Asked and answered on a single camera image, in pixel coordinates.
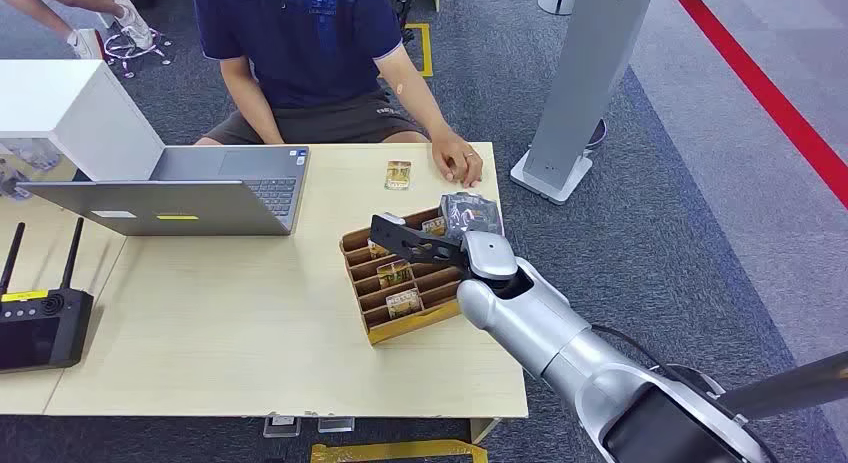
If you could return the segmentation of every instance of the shorts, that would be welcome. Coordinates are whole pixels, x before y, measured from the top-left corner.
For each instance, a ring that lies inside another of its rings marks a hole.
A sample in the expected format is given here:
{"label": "shorts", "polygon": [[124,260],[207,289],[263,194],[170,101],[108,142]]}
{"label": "shorts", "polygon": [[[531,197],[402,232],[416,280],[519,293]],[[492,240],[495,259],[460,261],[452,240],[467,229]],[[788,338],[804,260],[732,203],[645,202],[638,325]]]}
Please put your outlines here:
{"label": "shorts", "polygon": [[[402,131],[423,134],[392,108],[384,90],[313,108],[271,110],[288,144],[379,143]],[[239,111],[204,135],[224,145],[261,145],[262,139]]]}

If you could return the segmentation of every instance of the black router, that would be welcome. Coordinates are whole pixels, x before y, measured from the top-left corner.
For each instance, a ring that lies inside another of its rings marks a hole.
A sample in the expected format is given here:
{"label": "black router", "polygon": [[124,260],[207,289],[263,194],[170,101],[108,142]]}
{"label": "black router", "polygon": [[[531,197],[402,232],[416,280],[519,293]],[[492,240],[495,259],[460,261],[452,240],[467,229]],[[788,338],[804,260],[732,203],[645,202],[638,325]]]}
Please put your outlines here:
{"label": "black router", "polygon": [[18,223],[0,277],[0,373],[79,363],[94,303],[88,293],[71,289],[82,223],[79,218],[59,289],[6,293],[26,226]]}

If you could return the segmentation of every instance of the white sneaker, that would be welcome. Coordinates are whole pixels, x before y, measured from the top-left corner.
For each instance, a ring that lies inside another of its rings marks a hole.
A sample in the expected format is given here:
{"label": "white sneaker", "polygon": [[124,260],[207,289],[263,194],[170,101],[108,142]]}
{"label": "white sneaker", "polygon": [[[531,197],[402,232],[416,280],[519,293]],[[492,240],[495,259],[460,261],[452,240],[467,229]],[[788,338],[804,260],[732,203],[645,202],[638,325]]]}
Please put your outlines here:
{"label": "white sneaker", "polygon": [[118,24],[124,29],[130,38],[133,39],[135,45],[142,50],[147,50],[153,46],[153,33],[150,32],[150,27],[145,23],[144,18],[138,14],[135,5],[130,0],[115,0],[120,7],[124,9],[124,16],[118,18]]}
{"label": "white sneaker", "polygon": [[91,28],[74,30],[68,36],[68,44],[82,60],[103,59],[103,40],[100,39],[100,33],[97,30]]}

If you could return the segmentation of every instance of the router antenna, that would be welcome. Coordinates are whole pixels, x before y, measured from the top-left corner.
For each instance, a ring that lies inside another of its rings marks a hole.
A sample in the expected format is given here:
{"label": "router antenna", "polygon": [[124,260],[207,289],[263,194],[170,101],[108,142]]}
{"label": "router antenna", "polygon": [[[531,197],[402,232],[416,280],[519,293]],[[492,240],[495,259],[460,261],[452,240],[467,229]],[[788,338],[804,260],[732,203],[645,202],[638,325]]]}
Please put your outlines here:
{"label": "router antenna", "polygon": [[0,296],[6,293],[9,289],[9,282],[12,281],[12,270],[15,269],[15,260],[18,259],[18,249],[21,247],[21,240],[24,239],[24,228],[26,225],[18,223],[18,228],[15,230],[15,237],[12,239],[12,246],[9,248],[9,256],[6,257],[6,266],[3,267],[3,276],[0,276]]}
{"label": "router antenna", "polygon": [[71,240],[71,249],[68,251],[68,262],[65,263],[65,274],[62,275],[62,285],[60,289],[71,287],[71,277],[74,276],[74,263],[77,261],[77,248],[79,248],[79,239],[82,235],[82,218],[77,218],[77,227],[74,230],[74,238]]}

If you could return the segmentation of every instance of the red floor stripe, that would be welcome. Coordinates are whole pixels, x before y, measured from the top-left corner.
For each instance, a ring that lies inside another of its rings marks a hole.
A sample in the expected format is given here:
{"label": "red floor stripe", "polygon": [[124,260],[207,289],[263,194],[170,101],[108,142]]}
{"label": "red floor stripe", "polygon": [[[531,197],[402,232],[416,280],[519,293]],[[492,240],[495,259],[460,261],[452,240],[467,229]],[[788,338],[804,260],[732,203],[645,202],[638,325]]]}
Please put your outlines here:
{"label": "red floor stripe", "polygon": [[760,105],[848,208],[848,165],[792,106],[701,0],[678,0]]}

